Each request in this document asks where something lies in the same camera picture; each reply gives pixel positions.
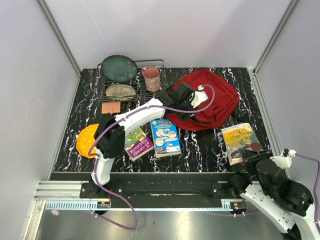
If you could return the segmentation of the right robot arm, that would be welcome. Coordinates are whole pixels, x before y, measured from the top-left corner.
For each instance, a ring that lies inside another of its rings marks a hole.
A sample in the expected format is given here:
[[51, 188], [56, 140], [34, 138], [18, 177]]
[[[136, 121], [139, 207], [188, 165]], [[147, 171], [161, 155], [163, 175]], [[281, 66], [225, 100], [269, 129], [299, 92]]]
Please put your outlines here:
[[283, 239], [318, 240], [317, 187], [309, 190], [285, 173], [298, 153], [287, 148], [279, 156], [269, 150], [241, 148], [239, 151], [250, 176], [236, 172], [227, 182], [228, 195], [241, 197], [255, 206], [276, 226]]

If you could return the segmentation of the purple treehouse book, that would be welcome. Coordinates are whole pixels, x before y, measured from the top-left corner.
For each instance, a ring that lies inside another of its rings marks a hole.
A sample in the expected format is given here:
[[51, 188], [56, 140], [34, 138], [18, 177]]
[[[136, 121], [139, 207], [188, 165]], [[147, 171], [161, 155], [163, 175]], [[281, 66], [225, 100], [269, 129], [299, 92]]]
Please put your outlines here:
[[154, 149], [153, 142], [140, 128], [136, 128], [125, 137], [124, 149], [133, 162]]

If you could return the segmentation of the teal round plate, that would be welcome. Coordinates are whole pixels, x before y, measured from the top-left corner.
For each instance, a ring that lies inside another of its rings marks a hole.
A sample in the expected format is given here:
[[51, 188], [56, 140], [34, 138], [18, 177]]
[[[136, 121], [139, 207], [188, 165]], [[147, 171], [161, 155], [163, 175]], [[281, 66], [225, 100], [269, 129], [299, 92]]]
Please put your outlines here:
[[110, 80], [123, 83], [134, 79], [138, 72], [137, 64], [124, 55], [111, 55], [101, 63], [103, 74]]

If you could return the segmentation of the pink patterned mug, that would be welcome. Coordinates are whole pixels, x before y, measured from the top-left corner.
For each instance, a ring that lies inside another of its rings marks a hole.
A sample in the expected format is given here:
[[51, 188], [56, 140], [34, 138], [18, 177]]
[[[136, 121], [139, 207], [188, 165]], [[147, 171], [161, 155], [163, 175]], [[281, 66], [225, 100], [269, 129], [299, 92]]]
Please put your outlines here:
[[149, 92], [159, 91], [161, 87], [160, 71], [154, 67], [143, 67], [141, 72], [144, 77], [146, 89]]

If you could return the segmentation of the blue cartoon book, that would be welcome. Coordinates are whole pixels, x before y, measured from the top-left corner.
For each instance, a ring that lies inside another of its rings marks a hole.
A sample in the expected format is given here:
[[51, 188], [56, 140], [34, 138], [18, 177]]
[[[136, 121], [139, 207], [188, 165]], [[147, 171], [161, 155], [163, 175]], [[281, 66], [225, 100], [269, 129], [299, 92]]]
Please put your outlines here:
[[155, 119], [150, 122], [156, 158], [182, 153], [177, 128], [168, 119]]

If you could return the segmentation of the red student backpack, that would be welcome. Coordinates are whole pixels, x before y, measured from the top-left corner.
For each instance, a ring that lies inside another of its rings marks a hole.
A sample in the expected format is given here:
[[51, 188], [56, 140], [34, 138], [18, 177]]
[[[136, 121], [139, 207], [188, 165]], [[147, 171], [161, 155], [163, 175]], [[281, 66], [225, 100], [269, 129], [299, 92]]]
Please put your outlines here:
[[201, 103], [199, 108], [206, 107], [211, 99], [213, 99], [213, 103], [193, 117], [182, 121], [177, 113], [171, 113], [166, 116], [171, 123], [180, 129], [201, 131], [220, 128], [239, 103], [240, 96], [235, 88], [224, 78], [208, 69], [197, 70], [187, 74], [173, 88], [176, 89], [181, 83], [188, 84], [194, 90], [197, 90], [200, 85], [207, 84], [213, 87], [214, 92], [209, 87], [204, 88], [208, 100]]

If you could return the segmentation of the yellow illustrated book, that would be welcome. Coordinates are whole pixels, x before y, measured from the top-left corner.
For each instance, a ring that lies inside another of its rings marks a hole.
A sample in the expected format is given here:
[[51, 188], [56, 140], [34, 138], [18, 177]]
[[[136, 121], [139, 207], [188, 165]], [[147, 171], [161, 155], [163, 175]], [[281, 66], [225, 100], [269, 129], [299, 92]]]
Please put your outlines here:
[[233, 125], [222, 129], [221, 132], [231, 166], [243, 161], [240, 149], [255, 152], [264, 150], [249, 123]]

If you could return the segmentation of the orange yellow plate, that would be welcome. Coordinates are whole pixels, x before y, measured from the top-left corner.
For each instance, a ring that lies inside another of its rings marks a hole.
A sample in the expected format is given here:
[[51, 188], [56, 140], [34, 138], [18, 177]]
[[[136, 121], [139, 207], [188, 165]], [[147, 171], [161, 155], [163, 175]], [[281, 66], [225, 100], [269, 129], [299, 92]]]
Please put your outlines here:
[[82, 157], [88, 159], [93, 159], [95, 155], [89, 155], [89, 150], [93, 143], [95, 142], [95, 133], [98, 129], [99, 124], [91, 124], [86, 128], [82, 129], [80, 133], [76, 136], [76, 149]]

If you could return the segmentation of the beige patterned plate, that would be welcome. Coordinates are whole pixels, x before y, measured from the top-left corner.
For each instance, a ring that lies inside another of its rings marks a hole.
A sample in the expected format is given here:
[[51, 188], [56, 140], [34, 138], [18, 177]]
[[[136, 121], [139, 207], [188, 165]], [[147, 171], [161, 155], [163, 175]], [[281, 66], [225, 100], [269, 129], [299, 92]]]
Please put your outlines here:
[[112, 99], [126, 100], [132, 99], [136, 95], [136, 90], [129, 85], [114, 84], [105, 90], [105, 95]]

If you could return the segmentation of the aluminium frame rail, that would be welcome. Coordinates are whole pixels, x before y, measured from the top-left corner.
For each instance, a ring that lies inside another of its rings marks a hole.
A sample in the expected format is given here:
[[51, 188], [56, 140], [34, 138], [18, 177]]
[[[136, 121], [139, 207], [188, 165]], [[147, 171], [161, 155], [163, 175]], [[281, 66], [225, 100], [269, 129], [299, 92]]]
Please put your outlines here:
[[132, 196], [109, 194], [88, 181], [41, 181], [34, 198], [45, 201], [47, 209], [89, 211], [233, 211], [245, 200], [201, 196]]

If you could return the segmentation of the pink leather wallet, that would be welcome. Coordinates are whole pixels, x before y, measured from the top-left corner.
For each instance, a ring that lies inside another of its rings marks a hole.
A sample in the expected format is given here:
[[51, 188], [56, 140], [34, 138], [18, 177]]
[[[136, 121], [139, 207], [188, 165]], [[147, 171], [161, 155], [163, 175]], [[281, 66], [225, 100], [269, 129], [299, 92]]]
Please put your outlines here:
[[118, 101], [103, 102], [101, 105], [102, 114], [117, 114], [120, 112], [121, 112], [121, 103]]

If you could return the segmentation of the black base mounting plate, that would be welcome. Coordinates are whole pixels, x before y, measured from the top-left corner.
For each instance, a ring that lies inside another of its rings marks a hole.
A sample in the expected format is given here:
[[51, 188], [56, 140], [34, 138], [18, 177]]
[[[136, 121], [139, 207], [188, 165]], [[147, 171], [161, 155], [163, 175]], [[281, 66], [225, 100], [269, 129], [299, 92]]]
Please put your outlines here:
[[127, 199], [140, 196], [197, 196], [206, 199], [227, 198], [226, 184], [235, 172], [112, 172], [103, 186]]

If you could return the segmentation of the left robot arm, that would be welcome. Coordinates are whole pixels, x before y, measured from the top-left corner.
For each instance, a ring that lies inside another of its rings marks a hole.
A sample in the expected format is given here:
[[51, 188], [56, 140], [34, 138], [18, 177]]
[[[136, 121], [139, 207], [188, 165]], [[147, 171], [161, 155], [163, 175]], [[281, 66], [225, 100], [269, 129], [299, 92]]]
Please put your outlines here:
[[202, 85], [194, 90], [182, 83], [176, 89], [170, 88], [157, 93], [145, 104], [126, 113], [115, 116], [108, 113], [98, 125], [94, 134], [95, 141], [88, 150], [88, 155], [96, 158], [91, 173], [94, 183], [90, 192], [97, 198], [103, 198], [108, 193], [107, 183], [110, 181], [112, 165], [115, 157], [123, 151], [125, 138], [129, 133], [169, 112], [177, 112], [183, 118], [188, 118], [207, 99]]

